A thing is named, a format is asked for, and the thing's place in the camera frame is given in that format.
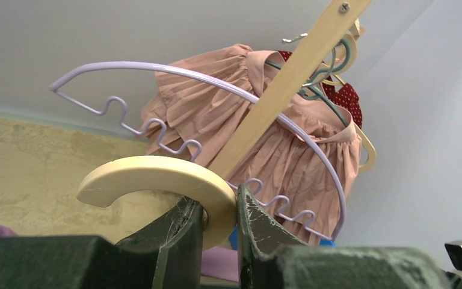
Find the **purple pleated skirt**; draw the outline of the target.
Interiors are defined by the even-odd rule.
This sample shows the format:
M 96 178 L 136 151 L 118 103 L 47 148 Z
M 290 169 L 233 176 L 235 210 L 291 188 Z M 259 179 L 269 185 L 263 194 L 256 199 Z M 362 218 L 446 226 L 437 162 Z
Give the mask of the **purple pleated skirt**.
M 16 237 L 17 234 L 6 226 L 0 225 L 0 237 Z M 204 250 L 202 254 L 201 273 L 203 276 L 214 277 L 226 281 L 238 282 L 238 228 L 228 237 L 231 249 L 214 247 Z

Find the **cream wooden hanger front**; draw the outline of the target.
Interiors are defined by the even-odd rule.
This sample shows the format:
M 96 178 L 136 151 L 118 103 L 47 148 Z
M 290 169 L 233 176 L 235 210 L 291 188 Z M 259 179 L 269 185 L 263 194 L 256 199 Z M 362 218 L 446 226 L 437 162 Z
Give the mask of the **cream wooden hanger front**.
M 204 250 L 219 245 L 236 226 L 237 200 L 230 185 L 209 169 L 178 158 L 142 155 L 105 163 L 81 181 L 76 198 L 105 208 L 144 190 L 168 191 L 199 202 L 208 217 Z

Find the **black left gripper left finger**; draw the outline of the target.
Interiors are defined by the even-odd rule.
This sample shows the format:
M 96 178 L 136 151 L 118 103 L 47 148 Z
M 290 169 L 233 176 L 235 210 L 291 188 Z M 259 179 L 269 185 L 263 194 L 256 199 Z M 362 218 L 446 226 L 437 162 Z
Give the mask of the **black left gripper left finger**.
M 200 288 L 203 208 L 188 197 L 116 246 L 146 260 L 133 265 L 146 278 L 138 288 Z

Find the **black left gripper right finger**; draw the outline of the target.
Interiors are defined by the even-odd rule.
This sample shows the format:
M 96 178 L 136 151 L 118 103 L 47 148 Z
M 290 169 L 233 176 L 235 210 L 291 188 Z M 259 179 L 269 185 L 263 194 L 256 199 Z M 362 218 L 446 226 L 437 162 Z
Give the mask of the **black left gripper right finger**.
M 238 186 L 238 258 L 240 288 L 298 288 L 286 246 L 304 245 L 268 214 L 250 187 Z

